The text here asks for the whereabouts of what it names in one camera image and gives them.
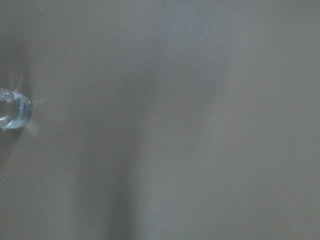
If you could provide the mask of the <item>glass sauce bottle metal spout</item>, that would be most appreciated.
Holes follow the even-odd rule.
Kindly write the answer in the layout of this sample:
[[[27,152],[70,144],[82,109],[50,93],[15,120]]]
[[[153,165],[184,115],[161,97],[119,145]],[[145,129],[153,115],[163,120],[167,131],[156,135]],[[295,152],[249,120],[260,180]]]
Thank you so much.
[[[21,93],[0,88],[0,128],[23,128],[32,116],[32,104]]]

